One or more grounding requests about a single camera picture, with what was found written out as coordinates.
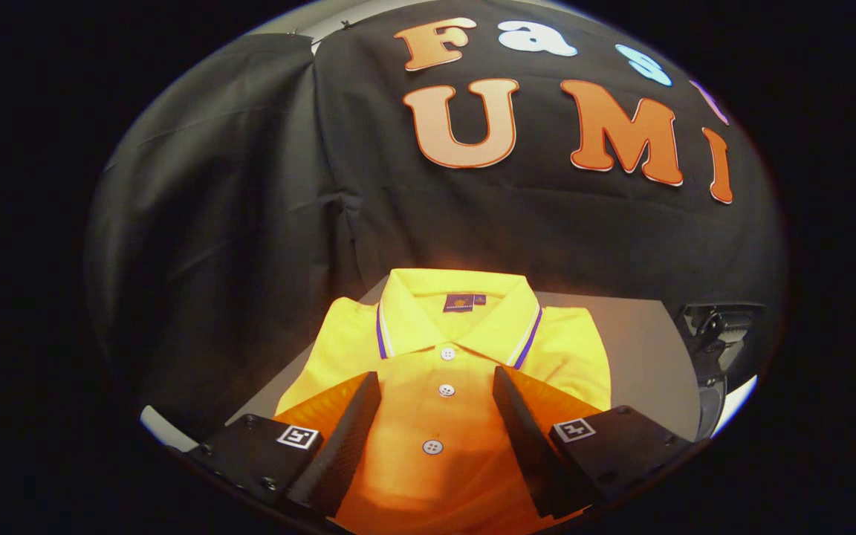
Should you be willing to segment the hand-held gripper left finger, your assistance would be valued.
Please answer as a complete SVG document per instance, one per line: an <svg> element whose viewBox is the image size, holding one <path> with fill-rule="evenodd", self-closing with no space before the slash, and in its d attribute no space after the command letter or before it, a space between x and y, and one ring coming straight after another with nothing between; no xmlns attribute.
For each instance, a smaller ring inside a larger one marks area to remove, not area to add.
<svg viewBox="0 0 856 535"><path fill-rule="evenodd" d="M244 414L191 448L199 470L299 521L336 517L380 407L366 372L272 418Z"/></svg>

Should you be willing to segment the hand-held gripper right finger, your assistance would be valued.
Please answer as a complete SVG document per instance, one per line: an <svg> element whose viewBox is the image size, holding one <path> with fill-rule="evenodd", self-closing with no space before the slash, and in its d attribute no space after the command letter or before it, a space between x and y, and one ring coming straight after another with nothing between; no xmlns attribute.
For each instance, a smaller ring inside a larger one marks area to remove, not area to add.
<svg viewBox="0 0 856 535"><path fill-rule="evenodd" d="M493 372L493 399L541 516L614 507L698 448L633 406L597 409L506 366Z"/></svg>

